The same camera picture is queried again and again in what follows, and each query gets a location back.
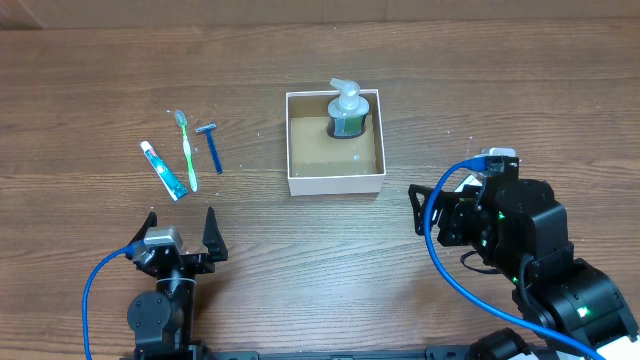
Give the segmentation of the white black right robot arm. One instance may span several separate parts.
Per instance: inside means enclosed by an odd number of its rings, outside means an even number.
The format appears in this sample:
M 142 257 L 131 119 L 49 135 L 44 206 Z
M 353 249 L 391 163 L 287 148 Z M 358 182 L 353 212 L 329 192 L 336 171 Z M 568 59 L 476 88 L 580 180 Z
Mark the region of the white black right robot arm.
M 536 349 L 511 328 L 470 345 L 468 359 L 636 359 L 639 324 L 621 290 L 574 255 L 567 212 L 545 181 L 522 179 L 516 156 L 478 155 L 449 168 L 435 187 L 408 188 L 414 226 L 436 270 L 469 302 L 526 328 Z M 469 246 L 483 272 L 514 286 L 519 315 L 474 295 L 444 267 L 435 247 Z

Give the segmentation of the teal toothpaste tube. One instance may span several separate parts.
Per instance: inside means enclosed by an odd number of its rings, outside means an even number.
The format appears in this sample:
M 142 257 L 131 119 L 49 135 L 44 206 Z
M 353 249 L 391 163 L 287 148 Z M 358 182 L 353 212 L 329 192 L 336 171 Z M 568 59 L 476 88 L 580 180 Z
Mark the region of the teal toothpaste tube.
M 173 201 L 177 201 L 184 197 L 188 193 L 188 190 L 173 174 L 163 159 L 157 154 L 153 146 L 148 141 L 142 141 L 140 143 L 140 148 L 161 180 L 171 199 Z

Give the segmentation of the clear soap pump bottle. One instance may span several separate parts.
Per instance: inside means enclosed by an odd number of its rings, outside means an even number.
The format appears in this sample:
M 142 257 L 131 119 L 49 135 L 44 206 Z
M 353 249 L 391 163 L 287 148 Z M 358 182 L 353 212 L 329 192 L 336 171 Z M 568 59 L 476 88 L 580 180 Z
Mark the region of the clear soap pump bottle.
M 370 105 L 361 96 L 359 84 L 352 80 L 332 78 L 330 85 L 339 91 L 339 95 L 328 105 L 328 135 L 335 139 L 352 139 L 363 135 Z

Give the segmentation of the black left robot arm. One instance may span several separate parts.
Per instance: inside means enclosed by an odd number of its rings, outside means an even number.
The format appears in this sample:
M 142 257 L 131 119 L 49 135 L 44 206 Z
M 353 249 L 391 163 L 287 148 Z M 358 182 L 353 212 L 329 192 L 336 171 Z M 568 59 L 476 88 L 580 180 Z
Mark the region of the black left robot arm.
M 186 253 L 178 230 L 159 227 L 151 212 L 130 241 L 126 258 L 155 279 L 155 289 L 136 296 L 127 311 L 135 335 L 135 359 L 212 359 L 212 350 L 192 338 L 196 277 L 228 259 L 213 208 L 207 209 L 204 252 Z

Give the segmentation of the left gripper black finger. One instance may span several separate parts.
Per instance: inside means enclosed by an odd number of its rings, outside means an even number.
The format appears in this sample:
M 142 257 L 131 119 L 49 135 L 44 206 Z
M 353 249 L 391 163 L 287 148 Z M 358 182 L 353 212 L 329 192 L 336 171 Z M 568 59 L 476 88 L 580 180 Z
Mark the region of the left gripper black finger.
M 142 241 L 145 238 L 147 231 L 150 228 L 153 228 L 156 226 L 157 226 L 157 214 L 155 212 L 150 212 L 146 220 L 143 222 L 141 228 L 134 235 L 133 242 L 136 243 L 136 242 Z
M 215 212 L 212 207 L 207 209 L 202 244 L 207 248 L 213 262 L 228 260 L 228 249 L 219 231 Z

